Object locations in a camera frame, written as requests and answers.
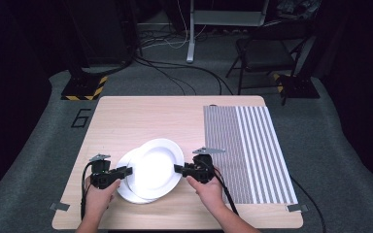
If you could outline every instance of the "human hand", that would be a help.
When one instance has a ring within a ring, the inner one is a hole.
[[[222,186],[216,177],[205,184],[198,182],[191,176],[187,176],[186,180],[195,189],[196,194],[209,212],[214,213],[219,209],[226,208],[222,200]]]
[[[114,199],[114,193],[120,185],[117,179],[105,189],[98,189],[90,184],[90,177],[85,179],[86,204],[85,216],[89,215],[92,219],[101,220],[104,212],[108,209],[109,203]]]

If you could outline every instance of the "wooden table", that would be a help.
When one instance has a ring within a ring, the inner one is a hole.
[[[192,151],[205,146],[203,106],[212,104],[265,106],[259,96],[102,97],[61,198],[69,210],[56,211],[53,228],[76,229],[80,224],[83,170],[98,153],[111,156],[113,169],[127,152],[151,139],[167,138],[180,146],[186,162],[192,162]],[[242,204],[237,209],[256,228],[299,228],[303,224],[301,213],[288,212],[285,204]],[[131,204],[117,194],[99,229],[220,229],[220,225],[181,178],[172,191],[150,204]]]

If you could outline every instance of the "plate rim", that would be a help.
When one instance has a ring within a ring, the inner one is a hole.
[[[135,148],[133,150],[130,150],[129,152],[127,152],[117,163],[117,168],[118,167],[121,167],[121,166],[127,166],[128,167],[128,164],[129,164],[129,161],[131,160],[132,156],[136,153],[136,151],[138,151],[139,148]],[[148,203],[151,203],[153,201],[156,201],[157,198],[154,198],[154,199],[145,199],[145,198],[142,198],[138,195],[136,195],[132,190],[131,188],[129,187],[129,185],[127,184],[126,182],[126,177],[122,180],[120,180],[120,186],[119,188],[117,188],[117,192],[118,194],[120,195],[120,197],[122,197],[125,201],[127,202],[130,202],[130,203],[133,203],[133,204],[148,204]]]
[[[175,163],[177,165],[184,166],[185,158],[184,158],[184,153],[181,150],[180,146],[172,140],[169,140],[169,139],[166,139],[166,138],[157,138],[157,139],[149,140],[145,144],[143,144],[141,147],[139,147],[139,149],[142,150],[142,152],[138,153],[140,155],[137,155],[137,157],[132,157],[131,158],[131,160],[128,162],[128,167],[129,166],[133,167],[134,165],[131,164],[131,161],[136,162],[138,159],[142,158],[148,150],[151,150],[153,148],[158,148],[157,145],[159,145],[159,146],[163,145],[164,148],[167,148],[170,151],[172,151],[172,153],[175,156]],[[169,193],[178,184],[181,177],[182,177],[182,174],[175,173],[175,171],[174,171],[174,173],[172,173],[171,178],[168,178],[168,181],[170,183],[170,184],[168,184],[168,187],[165,187],[164,191],[159,191],[159,192],[158,191],[147,191],[144,188],[140,188],[139,186],[138,187],[131,186],[132,178],[129,178],[129,177],[128,177],[128,180],[127,180],[127,184],[128,184],[129,189],[131,189],[131,191],[133,193],[135,193],[135,195],[137,195],[141,198],[144,198],[144,199],[153,199],[153,198],[162,197],[162,196],[166,195],[167,193]]]

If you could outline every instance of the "wrist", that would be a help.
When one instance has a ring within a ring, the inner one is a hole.
[[[101,222],[101,218],[102,218],[102,215],[99,215],[96,213],[86,213],[83,221],[98,225],[99,222]]]
[[[78,227],[76,233],[82,232],[96,232],[98,230],[101,218],[95,215],[85,215],[83,221]]]
[[[219,203],[217,205],[213,205],[213,206],[207,206],[207,209],[208,211],[212,214],[212,215],[215,215],[215,214],[219,214],[219,213],[223,213],[225,211],[229,211],[228,207],[226,207],[226,205],[222,202],[222,203]]]

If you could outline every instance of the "table leg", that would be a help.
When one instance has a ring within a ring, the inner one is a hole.
[[[193,53],[195,51],[195,22],[194,22],[194,0],[190,0],[190,21],[189,21],[189,47],[187,49],[186,63],[193,62]]]

